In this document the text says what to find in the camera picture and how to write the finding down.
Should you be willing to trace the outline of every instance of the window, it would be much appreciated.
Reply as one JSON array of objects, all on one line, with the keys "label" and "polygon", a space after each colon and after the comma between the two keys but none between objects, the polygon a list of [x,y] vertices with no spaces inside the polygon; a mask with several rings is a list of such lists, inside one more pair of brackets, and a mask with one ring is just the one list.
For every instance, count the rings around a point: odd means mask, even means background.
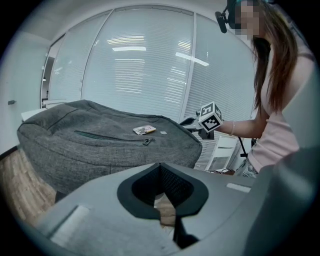
[{"label": "window", "polygon": [[178,122],[190,69],[194,17],[167,9],[112,13],[93,44],[82,99]]},{"label": "window", "polygon": [[223,119],[250,119],[254,102],[254,63],[251,50],[232,33],[197,15],[192,81],[184,116],[193,115],[211,101]]},{"label": "window", "polygon": [[53,63],[49,100],[73,102],[81,99],[88,56],[106,15],[85,20],[66,33]]}]

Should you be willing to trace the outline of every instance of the small package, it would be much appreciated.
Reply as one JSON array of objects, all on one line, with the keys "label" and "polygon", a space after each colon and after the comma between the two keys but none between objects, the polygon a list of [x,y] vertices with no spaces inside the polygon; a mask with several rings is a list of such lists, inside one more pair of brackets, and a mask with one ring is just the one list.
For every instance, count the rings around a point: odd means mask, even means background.
[{"label": "small package", "polygon": [[149,133],[154,132],[155,130],[156,130],[156,128],[154,128],[151,125],[144,125],[144,126],[140,126],[140,127],[133,129],[133,131],[138,135],[149,134]]}]

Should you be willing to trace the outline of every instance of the gray fabric bag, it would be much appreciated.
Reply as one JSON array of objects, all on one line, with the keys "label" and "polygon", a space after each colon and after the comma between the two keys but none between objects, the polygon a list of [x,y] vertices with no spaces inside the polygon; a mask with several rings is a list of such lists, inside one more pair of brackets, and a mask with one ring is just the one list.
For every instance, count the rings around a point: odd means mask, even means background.
[{"label": "gray fabric bag", "polygon": [[[156,131],[133,131],[144,125]],[[92,179],[146,164],[193,168],[202,151],[192,133],[167,117],[122,112],[88,100],[40,112],[17,135],[37,174],[64,194]]]}]

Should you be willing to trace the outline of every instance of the wooden floor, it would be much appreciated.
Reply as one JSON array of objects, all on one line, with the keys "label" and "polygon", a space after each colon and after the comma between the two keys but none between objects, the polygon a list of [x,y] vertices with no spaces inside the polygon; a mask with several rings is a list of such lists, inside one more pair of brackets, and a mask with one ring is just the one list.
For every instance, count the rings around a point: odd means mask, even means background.
[{"label": "wooden floor", "polygon": [[[55,190],[35,173],[19,149],[0,161],[0,186],[12,213],[30,225],[55,203]],[[156,205],[162,226],[174,226],[175,208],[166,196]]]}]

